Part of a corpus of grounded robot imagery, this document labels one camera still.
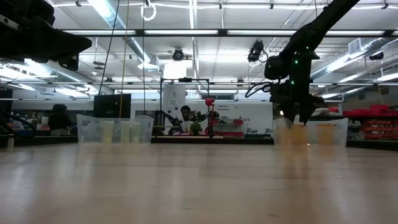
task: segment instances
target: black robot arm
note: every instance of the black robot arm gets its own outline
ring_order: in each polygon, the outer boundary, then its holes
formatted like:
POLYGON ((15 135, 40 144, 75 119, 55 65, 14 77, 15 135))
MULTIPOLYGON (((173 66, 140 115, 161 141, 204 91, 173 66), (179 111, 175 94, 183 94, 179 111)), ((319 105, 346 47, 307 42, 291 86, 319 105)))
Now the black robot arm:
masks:
POLYGON ((323 103, 323 98, 310 94, 312 60, 319 59, 315 49, 326 33, 359 0, 334 0, 311 23, 300 28, 278 56, 269 57, 264 70, 267 79, 278 80, 277 84, 268 83, 271 102, 280 106, 285 118, 293 121, 300 114, 300 122, 306 123, 315 111, 316 105, 323 103), (280 83, 283 78, 289 79, 280 83))

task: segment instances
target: clear plastic bin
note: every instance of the clear plastic bin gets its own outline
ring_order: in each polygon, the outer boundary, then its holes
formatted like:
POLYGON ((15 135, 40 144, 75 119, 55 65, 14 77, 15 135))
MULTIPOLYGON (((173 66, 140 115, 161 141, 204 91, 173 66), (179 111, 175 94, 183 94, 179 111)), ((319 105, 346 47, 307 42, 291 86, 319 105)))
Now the clear plastic bin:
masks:
POLYGON ((145 115, 136 116, 134 119, 77 115, 79 144, 89 142, 149 144, 153 125, 154 119, 145 115))
POLYGON ((285 119, 273 121, 275 145, 346 146, 348 118, 333 121, 309 121, 306 126, 285 119))

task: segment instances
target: monitor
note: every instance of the monitor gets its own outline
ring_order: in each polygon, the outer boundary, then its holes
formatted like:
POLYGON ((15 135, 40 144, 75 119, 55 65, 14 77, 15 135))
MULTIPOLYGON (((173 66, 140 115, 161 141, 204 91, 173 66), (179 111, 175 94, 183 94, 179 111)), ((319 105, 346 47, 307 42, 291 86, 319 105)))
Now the monitor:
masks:
MULTIPOLYGON (((121 95, 103 95, 94 97, 94 117, 119 118, 121 95)), ((123 94, 121 118, 130 118, 131 94, 123 94)))

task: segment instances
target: table surface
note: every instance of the table surface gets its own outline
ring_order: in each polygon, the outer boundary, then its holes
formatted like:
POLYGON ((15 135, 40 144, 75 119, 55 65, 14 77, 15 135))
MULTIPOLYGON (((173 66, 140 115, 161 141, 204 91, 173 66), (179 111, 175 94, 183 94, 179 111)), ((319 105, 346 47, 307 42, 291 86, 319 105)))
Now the table surface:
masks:
POLYGON ((398 154, 151 144, 0 152, 0 224, 396 223, 398 154))

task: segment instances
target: ceiling beam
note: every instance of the ceiling beam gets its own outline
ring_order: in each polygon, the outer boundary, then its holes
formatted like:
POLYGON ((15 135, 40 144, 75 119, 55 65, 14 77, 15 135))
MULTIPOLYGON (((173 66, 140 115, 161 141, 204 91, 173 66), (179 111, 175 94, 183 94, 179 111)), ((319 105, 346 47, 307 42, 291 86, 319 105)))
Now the ceiling beam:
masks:
MULTIPOLYGON (((126 30, 63 29, 83 37, 125 37, 126 30)), ((128 29, 128 37, 291 37, 294 29, 128 29)), ((329 30, 325 38, 398 37, 396 30, 329 30)))

